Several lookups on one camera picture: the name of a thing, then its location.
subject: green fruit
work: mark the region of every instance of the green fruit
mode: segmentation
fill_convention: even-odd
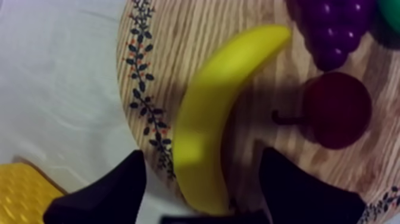
[[[379,0],[379,7],[390,26],[400,33],[400,0]]]

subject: wood grain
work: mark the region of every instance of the wood grain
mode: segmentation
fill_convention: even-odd
[[[119,29],[117,47],[118,84],[132,134],[146,160],[168,187],[179,195],[174,180],[157,168],[159,153],[143,135],[147,126],[138,110],[129,105],[137,80],[129,78],[131,66],[127,43],[135,37],[129,17],[134,3],[127,1]],[[270,120],[273,109],[287,115],[298,114],[301,85],[321,75],[304,46],[304,39],[282,0],[153,0],[156,12],[148,21],[154,49],[145,60],[147,72],[155,80],[148,83],[146,95],[164,108],[162,120],[171,125],[166,137],[171,138],[174,118],[191,77],[223,42],[234,34],[260,24],[284,24],[293,37],[287,48],[268,66],[257,71],[232,110],[223,144],[226,182],[232,197],[243,210],[262,204],[257,190],[258,151],[263,145],[277,148],[300,168],[320,180],[355,191],[368,203],[381,199],[391,186],[400,183],[400,53],[374,40],[368,33],[359,49],[339,69],[362,80],[371,93],[373,119],[364,136],[351,147],[332,151],[303,137],[296,127],[277,127]],[[398,212],[395,207],[379,216],[377,223]]]

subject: apple stem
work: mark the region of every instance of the apple stem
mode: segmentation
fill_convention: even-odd
[[[280,117],[277,110],[272,111],[271,117],[277,125],[304,125],[307,123],[305,117]]]

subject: purple grapes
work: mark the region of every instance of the purple grapes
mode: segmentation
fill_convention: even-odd
[[[375,10],[375,0],[298,0],[307,46],[322,71],[344,65],[360,45]]]

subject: yellow object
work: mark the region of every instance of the yellow object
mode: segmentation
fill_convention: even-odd
[[[173,163],[194,209],[230,213],[220,164],[225,122],[253,71],[273,59],[289,38],[290,30],[278,25],[247,30],[215,52],[189,84],[174,125]]]
[[[0,224],[41,224],[51,201],[62,195],[29,165],[0,165]]]

